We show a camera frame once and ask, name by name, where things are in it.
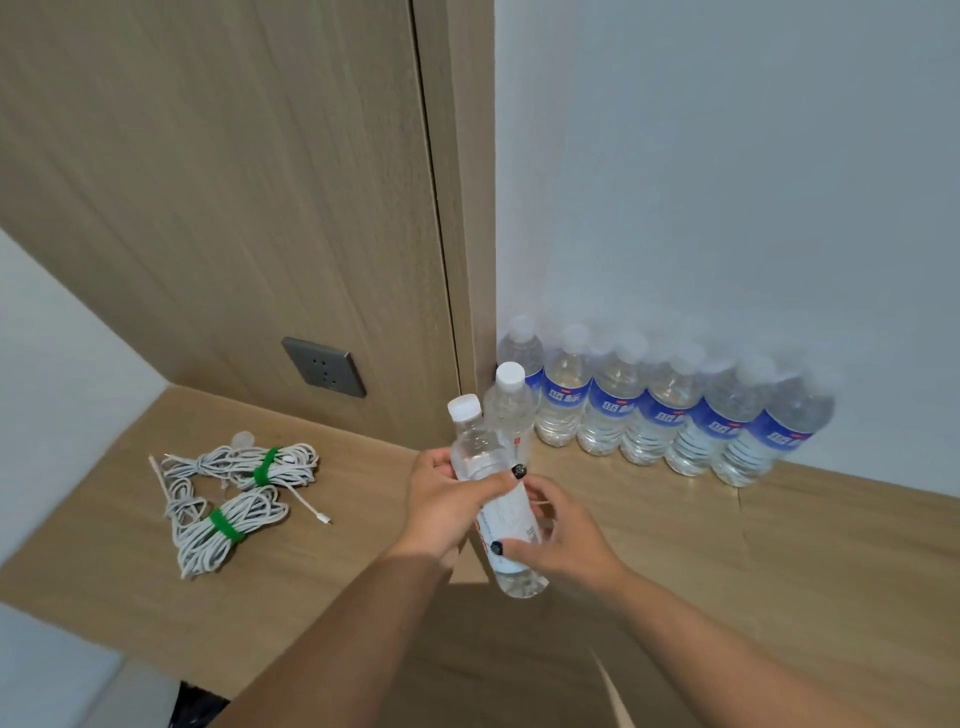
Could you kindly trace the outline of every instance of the coiled white cable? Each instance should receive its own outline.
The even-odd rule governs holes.
[[[238,433],[231,445],[196,459],[166,455],[158,465],[151,456],[166,498],[163,515],[170,519],[180,577],[216,571],[248,533],[286,518],[290,508],[277,501],[277,485],[287,488],[318,521],[330,523],[296,491],[314,481],[318,462],[317,452],[305,443],[255,448],[249,432]],[[204,516],[208,501],[196,495],[190,479],[198,474],[219,478],[222,487],[232,484],[242,492]]]
[[[225,533],[225,529],[210,517],[183,528],[174,538],[180,577],[185,579],[216,571],[227,560],[233,545],[242,541],[248,533],[285,519],[290,506],[277,502],[278,495],[274,486],[265,485],[245,491],[217,509],[229,523],[232,533],[239,534],[239,537]]]
[[[256,471],[271,452],[267,448],[254,447],[250,433],[239,432],[233,438],[232,445],[222,445],[196,459],[166,455],[160,463],[160,468],[169,479],[207,475],[218,478],[223,488],[232,483],[240,490],[246,491],[257,484]],[[294,490],[314,482],[313,472],[319,462],[317,451],[306,443],[279,448],[268,465],[265,473],[266,481],[270,485],[278,485],[289,490],[317,521],[331,523],[332,520],[327,514],[318,511]]]

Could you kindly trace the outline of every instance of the plastic water bottle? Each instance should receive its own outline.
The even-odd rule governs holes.
[[[590,386],[589,339],[589,329],[583,324],[565,328],[561,349],[543,370],[536,428],[540,439],[551,447],[562,448],[577,434]]]
[[[510,454],[496,432],[484,424],[476,395],[462,395],[448,402],[446,408],[457,425],[457,439],[450,449],[450,461],[458,479],[481,480],[511,468]],[[490,551],[490,544],[501,539],[520,539],[532,544],[542,541],[537,517],[530,510],[522,480],[510,493],[494,498],[480,509],[477,530],[496,583],[504,594],[523,599],[546,588],[549,582],[543,576]]]
[[[609,455],[620,443],[627,418],[646,386],[641,360],[649,350],[643,336],[630,334],[598,365],[577,431],[577,442],[591,455]]]
[[[740,429],[760,414],[776,376],[773,359],[752,354],[711,379],[704,398],[690,410],[667,449],[667,465],[680,475],[704,473]]]
[[[704,356],[699,344],[682,342],[674,348],[669,362],[650,375],[647,391],[636,401],[620,439],[620,452],[630,462],[652,465],[670,447],[686,413],[703,395],[698,369]]]
[[[769,473],[780,458],[829,424],[838,389],[833,372],[815,368],[780,382],[766,409],[713,462],[717,477],[742,488]]]
[[[530,458],[537,398],[527,386],[523,367],[507,361],[496,368],[496,383],[483,398],[484,422],[494,430],[510,455],[511,465]]]
[[[540,401],[540,386],[543,381],[543,343],[534,333],[532,316],[521,314],[510,320],[507,335],[496,345],[497,364],[515,361],[523,367],[527,385]]]

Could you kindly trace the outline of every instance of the wooden tabletop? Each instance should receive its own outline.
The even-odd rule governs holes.
[[[303,493],[334,524],[292,502],[219,573],[182,581],[147,455],[196,456],[242,429],[261,445],[316,447],[318,481]],[[235,695],[394,538],[413,457],[171,387],[0,570],[0,598]],[[890,725],[957,724],[960,500],[790,464],[737,491],[576,446],[535,444],[531,460],[634,569]],[[221,497],[214,482],[200,490]],[[698,725],[610,616],[555,589],[509,599],[467,549],[382,724],[615,726],[610,683],[636,725]]]

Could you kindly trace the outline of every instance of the white wall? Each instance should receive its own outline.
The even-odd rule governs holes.
[[[165,386],[0,231],[0,563]],[[120,660],[0,604],[0,727],[76,725]]]
[[[656,306],[847,387],[794,459],[960,496],[960,3],[498,0],[513,313]]]

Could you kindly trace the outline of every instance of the gray wall socket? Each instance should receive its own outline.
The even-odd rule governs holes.
[[[350,352],[289,336],[283,348],[307,384],[351,397],[367,395]]]

